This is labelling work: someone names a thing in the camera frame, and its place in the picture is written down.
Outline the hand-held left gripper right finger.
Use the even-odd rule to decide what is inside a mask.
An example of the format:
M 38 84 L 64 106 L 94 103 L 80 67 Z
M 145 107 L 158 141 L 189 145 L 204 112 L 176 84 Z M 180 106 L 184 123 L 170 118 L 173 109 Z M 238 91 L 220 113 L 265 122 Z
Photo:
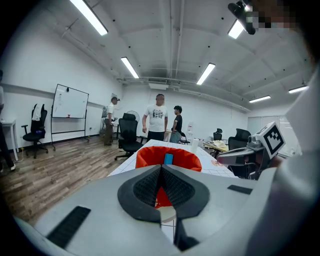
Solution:
M 161 221 L 172 225 L 173 244 L 183 252 L 219 231 L 238 214 L 256 184 L 230 174 L 163 165 L 161 189 L 171 205 L 161 207 Z

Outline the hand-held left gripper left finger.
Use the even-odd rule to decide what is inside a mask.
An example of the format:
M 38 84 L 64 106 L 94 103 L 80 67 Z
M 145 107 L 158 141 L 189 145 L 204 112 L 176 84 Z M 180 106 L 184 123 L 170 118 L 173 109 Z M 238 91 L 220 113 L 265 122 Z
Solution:
M 90 213 L 66 251 L 77 256 L 171 256 L 179 252 L 158 223 L 128 215 L 118 201 L 118 189 L 126 181 L 149 170 L 129 170 L 94 180 L 59 201 L 39 217 L 34 228 L 43 236 L 80 206 Z

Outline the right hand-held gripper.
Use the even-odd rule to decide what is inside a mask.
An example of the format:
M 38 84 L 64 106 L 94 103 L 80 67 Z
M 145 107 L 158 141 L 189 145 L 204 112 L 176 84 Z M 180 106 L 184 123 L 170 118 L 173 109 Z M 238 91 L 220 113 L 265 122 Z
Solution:
M 265 150 L 268 157 L 272 159 L 285 144 L 285 139 L 279 127 L 273 121 L 265 125 L 254 135 L 249 136 L 247 147 L 219 153 L 216 159 L 220 164 L 229 166 L 260 164 Z

